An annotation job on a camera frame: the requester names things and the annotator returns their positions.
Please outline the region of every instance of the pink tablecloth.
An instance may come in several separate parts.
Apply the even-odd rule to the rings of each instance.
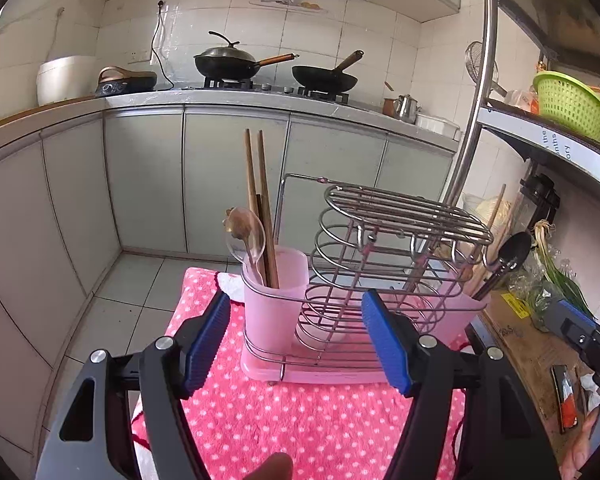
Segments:
[[[201,314],[216,290],[216,272],[188,269],[166,333],[173,335],[183,320]],[[240,370],[244,306],[232,301],[231,307],[229,327],[205,386],[182,403],[211,478],[241,479],[270,454],[283,451],[294,461],[296,479],[381,479],[411,400],[388,384],[269,386],[250,380]],[[440,480],[453,476],[451,441],[463,412],[464,395],[456,391]],[[141,406],[136,407],[132,431],[136,443],[150,450]],[[153,466],[146,462],[141,460],[145,480]]]

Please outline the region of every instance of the human hand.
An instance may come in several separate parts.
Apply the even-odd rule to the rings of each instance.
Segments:
[[[560,476],[562,480],[573,480],[576,471],[584,466],[585,462],[589,459],[589,438],[591,437],[591,430],[598,418],[599,412],[599,408],[591,410],[591,413],[589,413],[584,420],[580,434],[567,450],[567,453],[562,460],[562,465],[560,466]]]
[[[294,463],[286,453],[274,453],[244,480],[291,480]]]

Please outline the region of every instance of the wok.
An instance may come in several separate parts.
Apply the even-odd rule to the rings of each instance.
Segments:
[[[292,68],[292,72],[296,81],[308,90],[327,94],[341,94],[351,90],[358,82],[357,77],[344,74],[342,71],[360,61],[363,55],[364,52],[357,50],[332,70],[316,66],[296,65]]]
[[[244,50],[235,48],[239,41],[229,41],[222,34],[209,31],[209,34],[223,38],[228,46],[215,46],[208,48],[202,54],[194,56],[196,68],[205,77],[211,79],[251,79],[258,73],[260,67],[290,61],[298,57],[296,54],[284,54],[282,56],[269,57],[260,61]]]

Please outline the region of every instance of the gas stove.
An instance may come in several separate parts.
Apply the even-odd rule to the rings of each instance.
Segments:
[[[327,94],[305,87],[295,88],[293,86],[274,86],[269,83],[254,83],[253,80],[227,81],[206,78],[202,87],[184,87],[183,90],[237,90],[243,92],[258,92],[271,94],[284,94],[300,98],[314,99],[317,101],[334,102],[346,105],[349,102],[349,94]]]

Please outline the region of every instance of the wall socket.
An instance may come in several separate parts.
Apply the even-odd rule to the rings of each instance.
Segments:
[[[127,63],[140,63],[142,61],[151,61],[150,50],[134,50],[129,53]]]

